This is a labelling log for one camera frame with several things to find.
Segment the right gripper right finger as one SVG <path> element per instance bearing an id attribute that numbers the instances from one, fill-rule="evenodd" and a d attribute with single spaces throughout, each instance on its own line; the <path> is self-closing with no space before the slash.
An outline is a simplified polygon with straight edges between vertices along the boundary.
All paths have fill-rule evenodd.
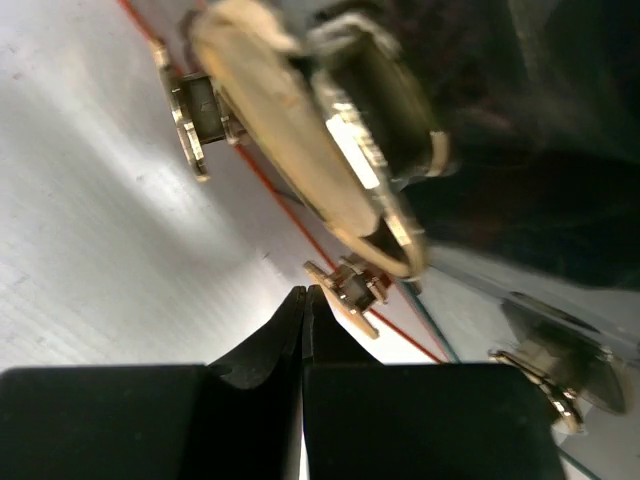
<path id="1" fill-rule="evenodd" d="M 541 392 L 495 363 L 385 365 L 317 286 L 302 334 L 313 479 L 561 479 Z"/>

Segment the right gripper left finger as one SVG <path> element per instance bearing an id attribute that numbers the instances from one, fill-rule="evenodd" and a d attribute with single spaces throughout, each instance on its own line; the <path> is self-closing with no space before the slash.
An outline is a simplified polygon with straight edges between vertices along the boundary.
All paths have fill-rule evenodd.
<path id="1" fill-rule="evenodd" d="M 295 479 L 296 287 L 211 364 L 18 367 L 1 375 L 5 479 Z"/>

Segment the teal orange drawer box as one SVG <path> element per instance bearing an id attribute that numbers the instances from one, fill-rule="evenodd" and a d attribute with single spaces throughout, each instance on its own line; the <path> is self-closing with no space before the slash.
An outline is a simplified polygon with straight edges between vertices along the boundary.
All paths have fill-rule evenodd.
<path id="1" fill-rule="evenodd" d="M 397 285 L 453 362 L 518 369 L 563 459 L 639 475 L 635 1 L 126 1 L 194 176 L 253 144 L 343 246 L 305 265 L 369 337 Z"/>

